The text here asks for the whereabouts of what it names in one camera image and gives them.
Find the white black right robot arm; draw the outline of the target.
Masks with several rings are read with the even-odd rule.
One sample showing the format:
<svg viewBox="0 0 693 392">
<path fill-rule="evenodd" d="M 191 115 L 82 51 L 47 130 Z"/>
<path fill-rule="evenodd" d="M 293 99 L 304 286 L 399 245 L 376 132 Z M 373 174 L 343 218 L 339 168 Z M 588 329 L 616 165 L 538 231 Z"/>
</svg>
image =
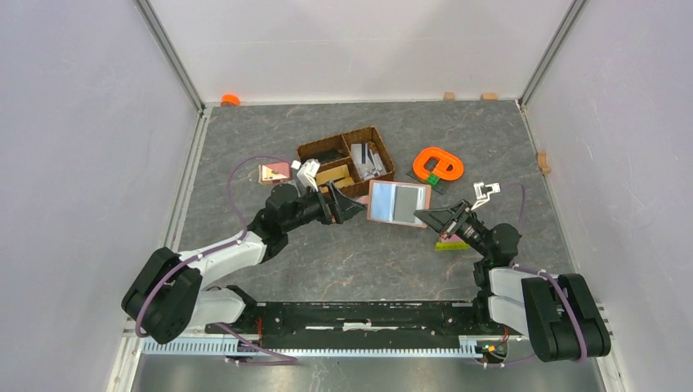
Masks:
<svg viewBox="0 0 693 392">
<path fill-rule="evenodd" d="M 520 266 L 514 260 L 521 233 L 514 225 L 487 227 L 466 200 L 414 215 L 441 238 L 457 236 L 481 255 L 473 266 L 479 290 L 472 323 L 478 331 L 507 326 L 528 337 L 545 363 L 610 354 L 610 333 L 584 276 Z"/>
</svg>

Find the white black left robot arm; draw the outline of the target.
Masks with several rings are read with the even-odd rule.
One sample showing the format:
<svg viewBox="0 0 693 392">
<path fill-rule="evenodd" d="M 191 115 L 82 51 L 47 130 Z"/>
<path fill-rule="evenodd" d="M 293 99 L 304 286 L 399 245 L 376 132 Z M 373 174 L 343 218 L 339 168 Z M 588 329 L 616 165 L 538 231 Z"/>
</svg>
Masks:
<svg viewBox="0 0 693 392">
<path fill-rule="evenodd" d="M 342 224 L 366 210 L 335 184 L 327 188 L 326 194 L 314 189 L 300 194 L 293 185 L 277 185 L 264 208 L 238 234 L 193 251 L 155 250 L 121 301 L 122 310 L 136 322 L 136 334 L 167 344 L 189 326 L 222 322 L 236 332 L 250 331 L 257 311 L 231 289 L 206 292 L 206 287 L 274 258 L 294 229 L 313 221 Z"/>
</svg>

